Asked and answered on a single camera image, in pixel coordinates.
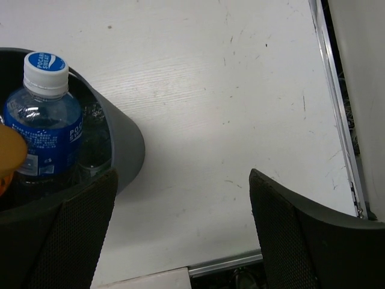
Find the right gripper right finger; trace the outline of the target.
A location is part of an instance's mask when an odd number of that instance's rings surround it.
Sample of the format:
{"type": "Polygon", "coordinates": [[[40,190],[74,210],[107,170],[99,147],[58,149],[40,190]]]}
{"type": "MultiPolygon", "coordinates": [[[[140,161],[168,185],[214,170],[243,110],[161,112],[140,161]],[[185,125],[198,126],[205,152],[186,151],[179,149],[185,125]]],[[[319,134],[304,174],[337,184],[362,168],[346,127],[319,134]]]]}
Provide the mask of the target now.
{"type": "Polygon", "coordinates": [[[384,288],[384,223],[338,212],[252,169],[269,288],[384,288]]]}

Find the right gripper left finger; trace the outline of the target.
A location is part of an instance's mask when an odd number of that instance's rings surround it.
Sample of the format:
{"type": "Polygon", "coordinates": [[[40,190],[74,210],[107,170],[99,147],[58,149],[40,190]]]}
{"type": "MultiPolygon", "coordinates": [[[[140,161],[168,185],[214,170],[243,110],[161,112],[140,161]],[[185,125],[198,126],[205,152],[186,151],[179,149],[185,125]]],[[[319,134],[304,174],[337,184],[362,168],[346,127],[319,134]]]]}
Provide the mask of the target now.
{"type": "Polygon", "coordinates": [[[118,174],[1,212],[1,288],[90,288],[118,174]]]}

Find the orange juice bottle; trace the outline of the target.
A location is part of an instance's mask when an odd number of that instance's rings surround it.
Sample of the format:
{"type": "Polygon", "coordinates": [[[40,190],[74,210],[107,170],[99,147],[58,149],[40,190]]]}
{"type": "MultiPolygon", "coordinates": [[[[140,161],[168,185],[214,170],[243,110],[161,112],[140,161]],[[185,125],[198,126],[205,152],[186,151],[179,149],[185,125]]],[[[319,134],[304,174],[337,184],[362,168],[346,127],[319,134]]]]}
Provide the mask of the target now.
{"type": "Polygon", "coordinates": [[[1,196],[8,190],[14,173],[25,162],[27,145],[12,128],[1,124],[1,196]]]}

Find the clear bottle green blue label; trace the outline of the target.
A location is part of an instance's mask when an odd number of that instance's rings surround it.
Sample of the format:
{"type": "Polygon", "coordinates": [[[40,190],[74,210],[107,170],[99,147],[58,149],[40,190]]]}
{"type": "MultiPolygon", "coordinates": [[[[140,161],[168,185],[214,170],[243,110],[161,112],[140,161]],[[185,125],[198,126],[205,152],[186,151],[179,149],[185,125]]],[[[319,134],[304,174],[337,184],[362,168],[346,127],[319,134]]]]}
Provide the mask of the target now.
{"type": "Polygon", "coordinates": [[[82,179],[96,176],[111,167],[111,137],[102,107],[98,102],[82,106],[82,145],[79,173],[82,179]]]}

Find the dark grey plastic bin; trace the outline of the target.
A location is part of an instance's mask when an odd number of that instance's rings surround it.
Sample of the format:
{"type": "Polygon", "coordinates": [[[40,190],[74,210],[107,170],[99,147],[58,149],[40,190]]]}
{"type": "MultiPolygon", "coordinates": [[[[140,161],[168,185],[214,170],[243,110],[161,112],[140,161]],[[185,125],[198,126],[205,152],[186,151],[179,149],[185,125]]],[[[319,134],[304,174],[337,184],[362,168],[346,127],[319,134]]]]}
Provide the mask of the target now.
{"type": "MultiPolygon", "coordinates": [[[[28,49],[1,48],[1,106],[8,96],[22,86],[23,60],[28,49]]],[[[111,139],[109,164],[118,174],[117,194],[137,177],[145,158],[145,142],[137,124],[95,90],[73,68],[69,69],[69,92],[80,102],[97,102],[103,111],[111,139]]]]}

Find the aluminium table edge rail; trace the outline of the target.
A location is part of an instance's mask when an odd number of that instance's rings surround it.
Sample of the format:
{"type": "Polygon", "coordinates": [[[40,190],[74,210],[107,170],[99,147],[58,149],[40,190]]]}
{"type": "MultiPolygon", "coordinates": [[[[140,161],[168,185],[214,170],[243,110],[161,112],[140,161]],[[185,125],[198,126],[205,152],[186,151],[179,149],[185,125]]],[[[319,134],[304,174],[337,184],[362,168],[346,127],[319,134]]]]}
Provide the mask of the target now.
{"type": "MultiPolygon", "coordinates": [[[[327,29],[327,23],[324,16],[324,7],[321,1],[309,1],[309,6],[316,38],[318,41],[319,51],[326,74],[327,86],[333,107],[333,114],[336,120],[336,128],[342,146],[342,155],[345,162],[345,168],[347,170],[348,183],[351,189],[353,205],[357,217],[361,219],[367,219],[368,211],[365,205],[362,183],[359,177],[353,143],[351,141],[350,131],[348,128],[343,97],[339,85],[339,75],[337,74],[327,29]]],[[[223,272],[225,270],[245,267],[249,266],[250,264],[257,264],[261,262],[262,253],[261,250],[257,249],[239,255],[215,259],[213,261],[189,266],[188,274],[192,278],[197,278],[208,274],[223,272]]]]}

